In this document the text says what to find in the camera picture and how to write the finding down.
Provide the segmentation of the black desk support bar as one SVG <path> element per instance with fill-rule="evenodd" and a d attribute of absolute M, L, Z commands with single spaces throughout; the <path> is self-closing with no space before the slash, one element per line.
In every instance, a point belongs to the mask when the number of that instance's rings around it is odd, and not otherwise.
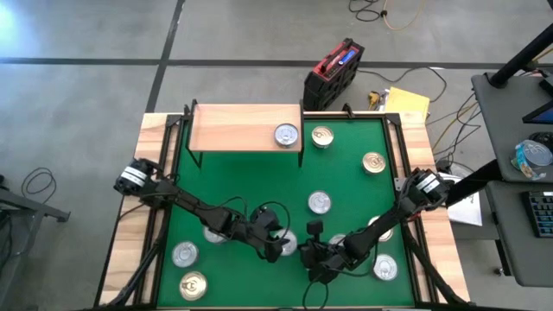
<path fill-rule="evenodd" d="M 479 192 L 489 181 L 502 181 L 499 164 L 497 160 L 490 161 L 469 176 L 456 182 L 448 191 L 445 201 L 446 206 L 452 206 L 464 200 L 467 196 Z"/>

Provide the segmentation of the gold lid teal label can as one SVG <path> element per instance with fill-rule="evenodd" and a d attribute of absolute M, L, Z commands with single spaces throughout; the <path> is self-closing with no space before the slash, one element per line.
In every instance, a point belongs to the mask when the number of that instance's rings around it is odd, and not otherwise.
<path fill-rule="evenodd" d="M 385 170 L 386 161 L 378 152 L 368 152 L 362 158 L 362 166 L 366 173 L 375 175 Z"/>

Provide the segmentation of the wooden shelf with black legs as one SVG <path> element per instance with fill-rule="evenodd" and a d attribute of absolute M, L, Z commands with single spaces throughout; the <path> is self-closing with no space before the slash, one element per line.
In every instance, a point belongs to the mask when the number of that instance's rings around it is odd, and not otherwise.
<path fill-rule="evenodd" d="M 194 101 L 185 147 L 200 167 L 205 152 L 289 152 L 298 165 L 305 150 L 304 112 L 297 104 L 199 104 Z M 275 139 L 281 124 L 297 128 L 297 142 L 282 147 Z"/>

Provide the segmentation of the can on side desk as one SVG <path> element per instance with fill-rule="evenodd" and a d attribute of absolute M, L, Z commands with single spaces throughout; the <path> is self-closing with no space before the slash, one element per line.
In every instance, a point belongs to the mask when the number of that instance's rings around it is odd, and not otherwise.
<path fill-rule="evenodd" d="M 511 165 L 532 181 L 543 179 L 547 175 L 545 168 L 552 163 L 553 153 L 550 149 L 533 140 L 517 144 L 511 156 Z"/>

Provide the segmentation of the grey metal stand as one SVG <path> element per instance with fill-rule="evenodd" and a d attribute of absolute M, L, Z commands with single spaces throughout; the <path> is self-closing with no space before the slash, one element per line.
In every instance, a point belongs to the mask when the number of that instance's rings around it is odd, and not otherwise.
<path fill-rule="evenodd" d="M 0 175 L 0 311 L 10 304 L 22 263 L 46 217 L 67 222 L 70 213 L 13 193 L 3 185 Z"/>

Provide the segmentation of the white paper sheet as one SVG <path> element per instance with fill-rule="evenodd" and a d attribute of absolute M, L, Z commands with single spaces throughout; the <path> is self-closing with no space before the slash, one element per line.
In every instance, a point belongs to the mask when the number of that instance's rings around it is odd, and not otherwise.
<path fill-rule="evenodd" d="M 456 197 L 451 199 L 450 194 L 446 199 L 449 220 L 464 225 L 482 226 L 480 194 L 475 192 L 462 200 L 457 200 Z"/>

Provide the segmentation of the black keyboard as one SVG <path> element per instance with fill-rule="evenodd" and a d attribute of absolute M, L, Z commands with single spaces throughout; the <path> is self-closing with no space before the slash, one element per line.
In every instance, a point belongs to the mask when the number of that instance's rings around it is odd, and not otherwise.
<path fill-rule="evenodd" d="M 537 238 L 553 238 L 553 192 L 521 193 L 524 209 Z"/>

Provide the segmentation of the grey desk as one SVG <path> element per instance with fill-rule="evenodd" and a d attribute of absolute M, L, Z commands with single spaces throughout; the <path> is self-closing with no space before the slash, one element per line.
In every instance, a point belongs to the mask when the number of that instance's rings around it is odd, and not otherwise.
<path fill-rule="evenodd" d="M 539 86 L 540 81 L 539 77 L 516 76 L 510 78 L 505 87 L 496 88 L 484 74 L 471 78 L 496 162 L 505 181 L 529 181 L 511 163 L 516 145 L 533 133 L 553 132 L 553 124 L 523 122 L 523 117 L 553 100 Z"/>
<path fill-rule="evenodd" d="M 553 238 L 537 238 L 521 193 L 553 192 L 540 183 L 490 181 L 485 187 L 499 233 L 496 242 L 504 273 L 525 287 L 553 288 Z"/>

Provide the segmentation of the light blue cartoon label can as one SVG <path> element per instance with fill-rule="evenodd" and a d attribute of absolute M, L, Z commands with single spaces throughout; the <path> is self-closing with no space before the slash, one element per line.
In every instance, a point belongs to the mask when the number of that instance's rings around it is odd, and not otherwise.
<path fill-rule="evenodd" d="M 274 131 L 276 144 L 282 148 L 291 148 L 297 144 L 299 131 L 293 124 L 279 124 Z"/>

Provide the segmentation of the blue albacore solid white can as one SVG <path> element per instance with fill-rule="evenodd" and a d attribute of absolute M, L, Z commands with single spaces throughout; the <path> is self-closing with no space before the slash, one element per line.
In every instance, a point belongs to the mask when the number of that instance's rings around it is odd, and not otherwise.
<path fill-rule="evenodd" d="M 207 226 L 203 227 L 203 236 L 207 242 L 212 244 L 223 244 L 226 241 L 225 237 L 210 231 Z"/>

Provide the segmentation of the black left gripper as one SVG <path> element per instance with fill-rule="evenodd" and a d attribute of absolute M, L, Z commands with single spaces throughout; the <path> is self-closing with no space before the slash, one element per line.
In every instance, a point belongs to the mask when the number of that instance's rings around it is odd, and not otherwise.
<path fill-rule="evenodd" d="M 275 232 L 282 229 L 283 226 L 277 213 L 267 206 L 261 206 L 252 212 L 247 223 L 246 236 L 259 242 L 262 246 L 269 245 L 262 251 L 258 251 L 257 255 L 269 263 L 275 263 L 282 254 L 282 247 L 289 242 L 287 238 L 274 236 Z"/>

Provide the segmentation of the green table mat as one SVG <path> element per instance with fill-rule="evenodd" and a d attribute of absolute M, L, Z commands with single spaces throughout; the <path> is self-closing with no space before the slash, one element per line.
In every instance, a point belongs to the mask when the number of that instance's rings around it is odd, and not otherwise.
<path fill-rule="evenodd" d="M 306 224 L 315 219 L 308 197 L 321 190 L 332 201 L 322 216 L 321 239 L 355 231 L 388 211 L 395 199 L 389 170 L 369 175 L 362 167 L 364 154 L 386 153 L 384 129 L 375 119 L 329 120 L 327 127 L 334 133 L 333 143 L 326 149 L 308 143 L 301 166 L 298 156 L 290 153 L 208 153 L 197 167 L 183 153 L 179 184 L 208 204 L 226 203 L 241 212 L 267 203 L 300 242 L 307 239 Z M 405 307 L 414 301 L 399 228 L 378 247 L 397 262 L 397 277 L 389 282 L 373 277 L 368 265 L 362 264 L 352 276 L 338 276 L 328 285 L 311 283 L 298 254 L 268 263 L 246 244 L 209 243 L 200 221 L 174 208 L 167 247 L 173 249 L 183 241 L 198 247 L 194 270 L 208 282 L 205 295 L 194 302 L 197 308 Z"/>

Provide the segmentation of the pale gold lid can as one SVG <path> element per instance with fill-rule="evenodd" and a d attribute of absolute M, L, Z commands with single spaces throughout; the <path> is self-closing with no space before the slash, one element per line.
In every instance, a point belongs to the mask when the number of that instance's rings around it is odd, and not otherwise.
<path fill-rule="evenodd" d="M 372 217 L 367 225 L 370 226 L 372 225 L 376 220 L 378 220 L 378 216 L 374 216 Z M 378 241 L 379 242 L 387 242 L 388 240 L 391 239 L 391 237 L 393 236 L 393 229 L 390 229 L 388 231 L 386 231 L 384 234 L 382 234 L 379 238 L 378 238 Z"/>
<path fill-rule="evenodd" d="M 316 126 L 312 130 L 311 137 L 315 147 L 319 149 L 326 149 L 332 144 L 334 140 L 334 133 L 327 126 Z"/>

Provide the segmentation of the silver pull-tab can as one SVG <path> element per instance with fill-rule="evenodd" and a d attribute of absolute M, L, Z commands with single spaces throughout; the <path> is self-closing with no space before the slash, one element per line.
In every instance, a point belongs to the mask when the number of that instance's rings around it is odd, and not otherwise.
<path fill-rule="evenodd" d="M 372 267 L 373 274 L 381 281 L 392 281 L 397 277 L 397 262 L 387 254 L 379 254 Z"/>
<path fill-rule="evenodd" d="M 191 241 L 183 241 L 177 244 L 171 253 L 173 264 L 179 268 L 187 268 L 194 265 L 200 257 L 198 247 Z"/>

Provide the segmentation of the yellow paper pad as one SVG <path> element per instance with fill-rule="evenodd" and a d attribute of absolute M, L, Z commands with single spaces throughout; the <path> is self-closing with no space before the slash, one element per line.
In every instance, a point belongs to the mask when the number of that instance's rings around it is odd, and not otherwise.
<path fill-rule="evenodd" d="M 420 112 L 423 120 L 428 117 L 430 99 L 423 95 L 391 87 L 385 100 L 387 112 Z"/>

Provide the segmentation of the black tablet screen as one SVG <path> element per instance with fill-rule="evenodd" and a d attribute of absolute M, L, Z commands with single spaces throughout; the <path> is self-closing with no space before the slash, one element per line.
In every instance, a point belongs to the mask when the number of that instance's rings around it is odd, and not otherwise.
<path fill-rule="evenodd" d="M 525 124 L 553 124 L 553 99 L 522 118 Z"/>

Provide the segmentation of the black monitor pole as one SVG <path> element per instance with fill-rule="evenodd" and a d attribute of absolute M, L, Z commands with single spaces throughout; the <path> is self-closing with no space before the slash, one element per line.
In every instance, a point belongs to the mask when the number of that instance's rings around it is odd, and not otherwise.
<path fill-rule="evenodd" d="M 496 73 L 492 75 L 487 74 L 486 77 L 489 84 L 495 88 L 503 88 L 516 72 L 527 67 L 534 60 L 537 60 L 551 44 L 553 44 L 553 23 L 505 63 Z"/>

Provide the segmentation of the teal white label tuna can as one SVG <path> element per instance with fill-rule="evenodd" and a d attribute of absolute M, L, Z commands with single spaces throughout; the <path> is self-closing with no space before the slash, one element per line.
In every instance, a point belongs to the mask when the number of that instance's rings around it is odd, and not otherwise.
<path fill-rule="evenodd" d="M 297 249 L 297 237 L 291 230 L 282 229 L 275 233 L 276 238 L 287 239 L 283 244 L 282 256 L 291 256 Z"/>

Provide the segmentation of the teal chunk light tuna can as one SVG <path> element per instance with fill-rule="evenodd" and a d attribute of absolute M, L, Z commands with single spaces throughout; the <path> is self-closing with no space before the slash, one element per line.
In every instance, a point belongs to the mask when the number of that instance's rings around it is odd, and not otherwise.
<path fill-rule="evenodd" d="M 324 191 L 314 191 L 308 197 L 308 208 L 317 214 L 327 213 L 332 207 L 330 196 Z"/>

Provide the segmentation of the red and black tool case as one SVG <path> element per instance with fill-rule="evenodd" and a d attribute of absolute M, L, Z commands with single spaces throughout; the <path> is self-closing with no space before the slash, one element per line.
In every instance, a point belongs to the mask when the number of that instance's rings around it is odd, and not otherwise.
<path fill-rule="evenodd" d="M 304 80 L 304 110 L 326 110 L 352 83 L 364 51 L 352 38 L 346 38 L 327 54 Z"/>

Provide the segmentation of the black computer mouse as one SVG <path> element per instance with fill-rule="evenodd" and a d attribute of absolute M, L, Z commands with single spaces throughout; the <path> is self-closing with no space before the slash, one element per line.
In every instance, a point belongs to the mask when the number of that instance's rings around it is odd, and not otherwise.
<path fill-rule="evenodd" d="M 540 131 L 532 133 L 529 136 L 529 140 L 532 140 L 537 143 L 541 143 L 548 149 L 553 151 L 553 132 L 552 131 Z"/>

